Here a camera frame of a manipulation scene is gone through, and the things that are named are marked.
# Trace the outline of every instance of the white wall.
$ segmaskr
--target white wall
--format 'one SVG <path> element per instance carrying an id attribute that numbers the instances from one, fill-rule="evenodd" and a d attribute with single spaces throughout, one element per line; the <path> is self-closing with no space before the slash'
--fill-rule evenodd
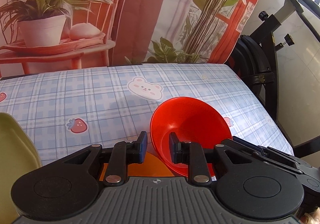
<path id="1" fill-rule="evenodd" d="M 242 34 L 251 34 L 262 22 L 261 11 L 269 15 L 282 7 L 284 0 L 259 0 Z M 320 33 L 320 20 L 308 9 L 305 16 Z M 276 44 L 289 33 L 295 45 L 277 52 L 279 73 L 278 120 L 294 145 L 320 135 L 320 44 L 299 16 L 292 14 L 275 31 Z M 320 166 L 320 153 L 307 158 Z"/>

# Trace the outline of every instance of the adjustment knob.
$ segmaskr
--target adjustment knob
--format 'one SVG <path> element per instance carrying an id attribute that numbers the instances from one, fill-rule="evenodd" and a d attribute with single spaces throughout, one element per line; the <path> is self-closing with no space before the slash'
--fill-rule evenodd
<path id="1" fill-rule="evenodd" d="M 259 13 L 259 19 L 261 19 L 262 21 L 267 20 L 268 17 L 269 17 L 269 15 L 266 11 L 262 11 Z"/>
<path id="2" fill-rule="evenodd" d="M 288 46 L 294 45 L 294 41 L 292 39 L 292 36 L 290 36 L 289 34 L 285 35 L 284 40 L 285 40 L 285 43 L 288 44 Z"/>

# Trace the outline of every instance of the black circular pad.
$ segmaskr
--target black circular pad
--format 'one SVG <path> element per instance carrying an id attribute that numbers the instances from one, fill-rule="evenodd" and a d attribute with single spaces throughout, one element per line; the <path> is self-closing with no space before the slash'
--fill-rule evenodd
<path id="1" fill-rule="evenodd" d="M 243 184 L 243 188 L 252 196 L 258 198 L 271 198 L 280 192 L 281 185 L 272 178 L 256 176 L 246 180 Z"/>
<path id="2" fill-rule="evenodd" d="M 255 220 L 295 213 L 304 191 L 293 175 L 262 162 L 231 167 L 216 185 L 216 195 L 230 211 Z"/>
<path id="3" fill-rule="evenodd" d="M 98 183 L 80 165 L 48 166 L 27 173 L 12 186 L 12 200 L 23 215 L 35 220 L 62 220 L 95 201 Z"/>

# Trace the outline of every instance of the strawberry print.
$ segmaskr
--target strawberry print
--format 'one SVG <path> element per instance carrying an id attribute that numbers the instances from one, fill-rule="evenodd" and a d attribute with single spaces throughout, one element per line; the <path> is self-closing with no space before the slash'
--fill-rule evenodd
<path id="1" fill-rule="evenodd" d="M 5 98 L 7 98 L 7 95 L 4 92 L 0 93 L 0 102 L 5 100 Z"/>
<path id="2" fill-rule="evenodd" d="M 230 119 L 228 117 L 224 117 L 223 119 L 227 123 L 228 127 L 233 127 L 233 120 L 232 119 Z"/>
<path id="3" fill-rule="evenodd" d="M 72 133 L 83 133 L 88 129 L 87 124 L 83 121 L 83 119 L 70 119 L 69 123 L 67 124 L 69 130 Z"/>

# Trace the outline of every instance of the blue plaid tablecloth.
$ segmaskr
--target blue plaid tablecloth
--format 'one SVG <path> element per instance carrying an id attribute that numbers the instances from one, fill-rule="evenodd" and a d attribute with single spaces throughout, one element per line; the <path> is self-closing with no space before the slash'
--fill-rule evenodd
<path id="1" fill-rule="evenodd" d="M 112 147 L 137 139 L 141 131 L 150 131 L 158 105 L 177 96 L 210 104 L 225 118 L 232 135 L 293 154 L 263 106 L 223 64 L 143 64 L 42 73 L 0 81 L 1 93 L 6 98 L 0 99 L 0 111 L 18 121 L 43 165 L 90 144 Z"/>

